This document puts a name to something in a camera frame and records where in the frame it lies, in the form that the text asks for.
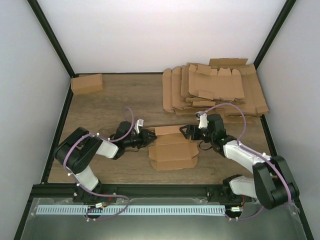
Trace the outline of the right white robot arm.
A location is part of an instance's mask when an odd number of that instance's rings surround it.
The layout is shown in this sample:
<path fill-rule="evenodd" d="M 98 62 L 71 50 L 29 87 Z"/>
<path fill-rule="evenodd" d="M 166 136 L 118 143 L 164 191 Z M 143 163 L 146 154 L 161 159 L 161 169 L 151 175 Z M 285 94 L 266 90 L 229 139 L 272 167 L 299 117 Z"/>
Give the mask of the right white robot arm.
<path fill-rule="evenodd" d="M 198 112 L 198 124 L 180 127 L 187 140 L 209 143 L 211 149 L 221 156 L 233 160 L 249 170 L 253 177 L 234 175 L 226 178 L 222 188 L 223 198 L 229 202 L 240 195 L 257 199 L 265 209 L 273 209 L 290 203 L 300 195 L 286 160 L 279 155 L 269 156 L 259 153 L 240 140 L 227 134 L 219 114 Z"/>

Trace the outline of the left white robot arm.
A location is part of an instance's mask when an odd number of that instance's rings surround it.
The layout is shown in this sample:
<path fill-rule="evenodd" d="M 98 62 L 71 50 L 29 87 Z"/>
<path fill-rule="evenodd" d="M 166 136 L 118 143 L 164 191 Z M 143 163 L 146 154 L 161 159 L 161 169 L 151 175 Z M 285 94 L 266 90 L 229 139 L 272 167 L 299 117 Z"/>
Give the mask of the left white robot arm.
<path fill-rule="evenodd" d="M 90 168 L 94 156 L 100 155 L 117 160 L 127 148 L 137 150 L 145 148 L 157 139 L 156 134 L 143 128 L 143 120 L 135 124 L 122 121 L 116 132 L 108 138 L 89 133 L 83 127 L 78 127 L 54 150 L 54 158 L 72 175 L 81 187 L 89 201 L 97 202 L 102 196 L 101 181 Z"/>

